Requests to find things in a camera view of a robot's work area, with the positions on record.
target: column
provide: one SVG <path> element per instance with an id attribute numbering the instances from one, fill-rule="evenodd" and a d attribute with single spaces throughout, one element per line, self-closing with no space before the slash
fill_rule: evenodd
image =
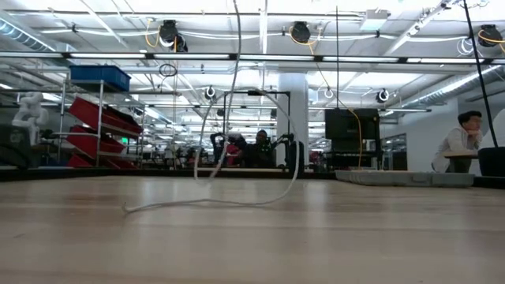
<path id="1" fill-rule="evenodd" d="M 296 126 L 297 138 L 305 146 L 305 165 L 309 164 L 309 85 L 302 73 L 281 73 L 279 74 L 279 91 L 291 92 L 291 120 Z M 288 111 L 288 97 L 277 95 L 280 106 Z M 288 119 L 277 110 L 277 137 L 288 131 Z M 290 125 L 290 132 L 294 132 L 293 124 Z M 277 165 L 286 165 L 286 149 L 279 146 L 276 149 Z"/>

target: ceiling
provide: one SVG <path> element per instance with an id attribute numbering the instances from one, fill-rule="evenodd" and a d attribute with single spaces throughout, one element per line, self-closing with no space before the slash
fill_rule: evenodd
<path id="1" fill-rule="evenodd" d="M 335 55 L 337 48 L 340 55 L 359 56 L 394 56 L 394 57 L 465 57 L 461 53 L 462 39 L 468 35 L 468 25 L 464 9 L 457 0 L 443 1 L 454 4 L 427 21 L 419 32 L 392 49 L 398 37 L 408 32 L 423 14 L 436 8 L 440 0 L 354 0 L 326 1 L 299 0 L 293 1 L 252 1 L 238 0 L 241 17 L 242 53 L 246 54 L 310 54 L 307 46 L 294 43 L 289 35 L 282 35 L 288 31 L 294 21 L 306 21 L 312 36 L 319 41 L 313 45 L 315 54 Z M 339 6 L 339 21 L 336 21 L 336 4 Z M 475 30 L 482 24 L 495 24 L 499 31 L 505 29 L 503 8 L 505 3 L 500 0 L 469 0 L 470 16 Z M 56 45 L 66 43 L 78 51 L 111 51 L 111 52 L 168 52 L 165 47 L 158 45 L 150 47 L 146 43 L 145 32 L 155 32 L 157 27 L 167 19 L 175 19 L 178 30 L 183 34 L 191 53 L 234 53 L 238 49 L 237 18 L 234 15 L 234 5 L 231 0 L 186 0 L 183 2 L 144 0 L 2 0 L 3 11 L 19 25 L 30 29 L 34 36 Z M 360 30 L 360 23 L 366 10 L 386 10 L 389 12 L 386 23 L 380 28 L 380 38 L 375 32 Z M 103 23 L 90 14 L 97 13 Z M 267 36 L 260 36 L 262 23 Z M 110 31 L 118 35 L 118 40 Z M 335 37 L 339 30 L 339 44 Z M 150 43 L 156 42 L 154 35 L 149 35 Z M 2 50 L 29 50 L 25 46 L 2 38 Z M 483 56 L 497 58 L 502 56 L 499 47 L 478 47 Z M 26 88 L 27 83 L 35 86 L 47 86 L 47 82 L 27 73 L 13 72 L 12 66 L 6 63 L 17 63 L 25 68 L 36 71 L 53 80 L 63 82 L 65 69 L 53 66 L 40 60 L 7 60 L 0 62 L 0 72 L 9 72 L 3 77 L 3 84 L 10 84 L 17 88 Z M 152 91 L 153 87 L 159 92 L 163 77 L 158 74 L 158 65 L 164 61 L 133 61 L 133 60 L 82 60 L 81 63 L 115 64 L 128 70 L 132 80 L 131 89 Z M 191 62 L 180 61 L 177 82 L 172 78 L 163 80 L 164 91 L 176 89 L 182 96 L 172 95 L 139 95 L 140 101 L 153 105 L 208 104 L 204 93 L 208 86 L 212 86 L 217 94 L 230 89 L 233 80 L 233 62 Z M 214 70 L 202 74 L 200 70 Z M 407 99 L 416 95 L 429 86 L 448 77 L 474 71 L 474 66 L 467 65 L 342 65 L 337 76 L 335 64 L 321 64 L 324 77 L 332 89 L 340 87 L 340 99 L 352 107 L 378 107 L 375 101 L 377 91 L 385 88 L 395 93 L 398 98 Z M 310 106 L 335 106 L 334 98 L 324 95 L 327 87 L 320 72 L 311 62 L 274 62 L 265 66 L 251 62 L 241 63 L 238 73 L 237 88 L 276 89 L 278 76 L 282 72 L 306 73 L 306 80 L 311 89 Z M 238 96 L 234 104 L 243 106 L 266 106 L 273 104 L 267 99 Z M 201 124 L 200 115 L 191 108 L 153 107 L 158 114 L 178 124 L 185 123 L 186 129 L 197 131 Z M 218 118 L 214 111 L 213 119 Z M 151 118 L 152 124 L 163 125 L 156 118 Z M 231 114 L 234 120 L 270 120 L 269 109 L 234 110 Z M 323 121 L 320 110 L 311 110 L 310 121 Z M 253 135 L 258 129 L 265 128 L 265 124 L 252 124 L 256 127 L 241 128 L 239 124 L 234 130 L 242 131 L 246 135 Z M 220 129 L 208 128 L 208 132 Z M 275 128 L 269 130 L 275 134 Z M 323 136 L 321 128 L 309 131 L 312 140 Z"/>

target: blue bin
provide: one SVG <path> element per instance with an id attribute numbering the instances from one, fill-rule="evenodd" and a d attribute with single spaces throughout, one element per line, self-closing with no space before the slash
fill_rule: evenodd
<path id="1" fill-rule="evenodd" d="M 105 92 L 128 92 L 130 76 L 113 65 L 72 65 L 70 80 L 90 92 L 100 91 L 101 80 Z"/>

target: metal shelving rack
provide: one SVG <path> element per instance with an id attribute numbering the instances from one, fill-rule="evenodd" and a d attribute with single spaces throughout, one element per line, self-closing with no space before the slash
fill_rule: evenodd
<path id="1" fill-rule="evenodd" d="M 65 98 L 66 98 L 66 89 L 67 89 L 66 86 L 67 86 L 67 82 L 68 82 L 68 77 L 67 77 L 67 80 L 65 80 L 65 84 L 63 85 L 63 89 L 62 89 L 62 105 L 61 105 L 61 109 L 60 109 L 60 128 L 59 128 L 60 132 L 59 133 L 55 133 L 55 134 L 57 134 L 57 135 L 60 136 L 59 140 L 58 140 L 58 161 L 59 162 L 61 161 L 62 141 L 63 141 L 63 137 L 64 136 L 95 136 L 97 138 L 96 139 L 95 166 L 97 166 L 97 167 L 100 164 L 100 157 L 115 157 L 115 158 L 122 158 L 124 160 L 130 160 L 130 161 L 134 160 L 134 161 L 137 161 L 139 159 L 139 156 L 138 156 L 139 140 L 140 141 L 144 140 L 144 132 L 141 132 L 140 134 L 138 134 L 138 133 L 134 133 L 134 132 L 131 132 L 131 131 L 128 131 L 128 130 L 120 129 L 120 128 L 112 126 L 112 125 L 108 125 L 108 124 L 102 123 L 102 116 L 103 116 L 103 96 L 106 93 L 105 92 L 106 88 L 107 88 L 107 90 L 111 90 L 112 91 L 111 93 L 122 93 L 119 90 L 115 89 L 113 86 L 109 85 L 104 80 L 100 80 L 100 81 L 71 80 L 70 81 L 70 84 L 75 84 L 75 85 L 86 84 L 86 85 L 97 85 L 97 86 L 99 86 L 99 104 L 98 104 L 99 115 L 98 115 L 98 125 L 97 125 L 97 129 L 96 129 L 96 134 L 94 134 L 94 133 L 64 133 L 62 131 L 63 130 L 63 122 L 64 122 L 64 118 L 65 118 Z M 145 109 L 144 108 L 145 108 L 145 106 L 143 105 L 142 108 L 143 108 L 143 111 L 142 111 L 142 129 L 143 129 L 144 128 L 144 116 L 145 116 Z M 126 136 L 128 137 L 128 140 L 130 139 L 131 136 L 135 136 L 137 138 L 136 154 L 135 155 L 121 155 L 121 154 L 117 154 L 117 153 L 110 153 L 110 152 L 100 151 L 100 143 L 102 141 L 102 129 L 103 128 L 112 129 L 116 133 L 126 134 Z M 78 147 L 76 147 L 76 149 L 79 150 L 79 152 L 81 154 L 84 154 L 87 157 L 93 159 L 91 156 L 89 156 L 86 153 L 84 153 Z"/>

